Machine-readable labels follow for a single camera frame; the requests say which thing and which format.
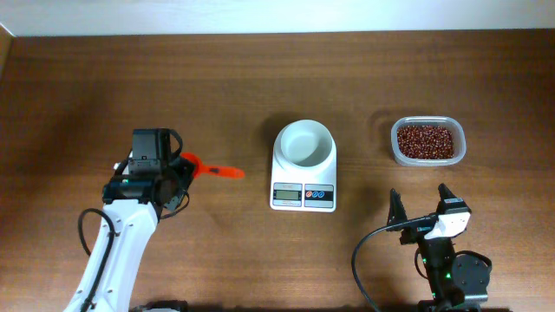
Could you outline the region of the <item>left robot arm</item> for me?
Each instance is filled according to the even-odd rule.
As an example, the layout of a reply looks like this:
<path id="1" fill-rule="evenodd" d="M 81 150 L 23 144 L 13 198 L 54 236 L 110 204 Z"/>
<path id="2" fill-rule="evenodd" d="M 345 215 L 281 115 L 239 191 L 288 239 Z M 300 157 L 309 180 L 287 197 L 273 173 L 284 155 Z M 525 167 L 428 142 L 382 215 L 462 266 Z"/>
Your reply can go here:
<path id="1" fill-rule="evenodd" d="M 135 129 L 128 156 L 115 164 L 103 186 L 102 208 L 88 208 L 77 220 L 80 239 L 88 214 L 101 218 L 93 247 L 83 249 L 88 263 L 68 311 L 127 311 L 140 262 L 159 222 L 183 211 L 190 202 L 194 164 L 181 157 L 169 128 Z"/>

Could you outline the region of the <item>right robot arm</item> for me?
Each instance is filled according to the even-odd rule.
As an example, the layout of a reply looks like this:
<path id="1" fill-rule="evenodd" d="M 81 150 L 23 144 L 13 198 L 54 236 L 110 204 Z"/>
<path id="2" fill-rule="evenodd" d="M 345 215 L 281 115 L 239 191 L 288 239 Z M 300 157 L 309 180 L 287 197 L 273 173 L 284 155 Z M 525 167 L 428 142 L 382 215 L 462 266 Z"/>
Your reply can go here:
<path id="1" fill-rule="evenodd" d="M 466 231 L 472 210 L 446 185 L 439 185 L 438 191 L 434 212 L 409 219 L 401 195 L 392 189 L 388 229 L 401 233 L 400 244 L 418 245 L 415 254 L 421 257 L 433 297 L 418 302 L 419 311 L 479 311 L 488 299 L 493 263 L 477 252 L 454 249 L 453 239 Z"/>

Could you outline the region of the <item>orange plastic measuring scoop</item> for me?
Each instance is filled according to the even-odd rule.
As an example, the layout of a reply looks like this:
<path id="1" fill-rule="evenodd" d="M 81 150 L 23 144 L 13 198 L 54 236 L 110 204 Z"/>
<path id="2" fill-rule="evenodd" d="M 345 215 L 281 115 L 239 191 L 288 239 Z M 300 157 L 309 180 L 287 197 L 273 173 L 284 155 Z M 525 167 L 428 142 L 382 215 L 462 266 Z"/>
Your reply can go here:
<path id="1" fill-rule="evenodd" d="M 242 179 L 245 176 L 245 172 L 236 167 L 230 166 L 208 166 L 203 163 L 199 156 L 194 153 L 181 153 L 180 157 L 193 163 L 195 168 L 193 170 L 194 178 L 202 174 L 209 174 L 221 178 L 227 179 Z"/>

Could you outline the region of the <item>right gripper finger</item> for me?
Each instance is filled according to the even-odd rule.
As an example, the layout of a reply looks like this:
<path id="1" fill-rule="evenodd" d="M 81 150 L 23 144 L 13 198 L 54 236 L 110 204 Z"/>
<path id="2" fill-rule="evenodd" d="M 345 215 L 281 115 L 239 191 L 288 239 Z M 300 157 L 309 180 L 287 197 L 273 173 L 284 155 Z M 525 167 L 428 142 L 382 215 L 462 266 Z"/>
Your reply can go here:
<path id="1" fill-rule="evenodd" d="M 445 201 L 446 199 L 454 198 L 454 194 L 450 191 L 450 189 L 444 183 L 439 184 L 438 191 L 439 191 L 439 194 L 440 194 L 441 201 Z"/>
<path id="2" fill-rule="evenodd" d="M 408 217 L 403 206 L 401 195 L 392 188 L 389 192 L 389 212 L 386 231 L 402 231 L 407 227 Z"/>

